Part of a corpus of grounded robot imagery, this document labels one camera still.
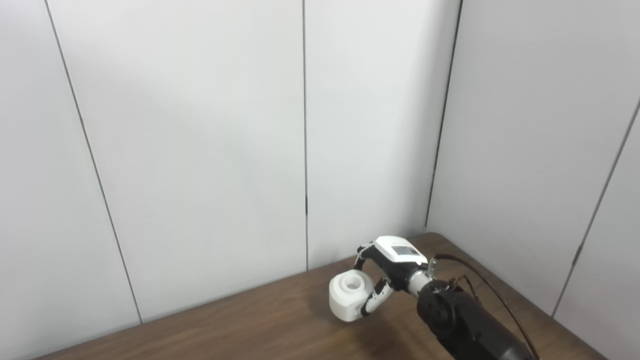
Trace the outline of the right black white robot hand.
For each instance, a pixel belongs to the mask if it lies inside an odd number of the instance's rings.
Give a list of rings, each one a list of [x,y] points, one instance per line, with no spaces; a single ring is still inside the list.
[[[418,298],[422,288],[433,280],[428,273],[428,258],[402,237],[382,235],[359,246],[353,269],[361,271],[367,260],[382,270],[382,277],[359,308],[362,317],[375,312],[393,292]]]

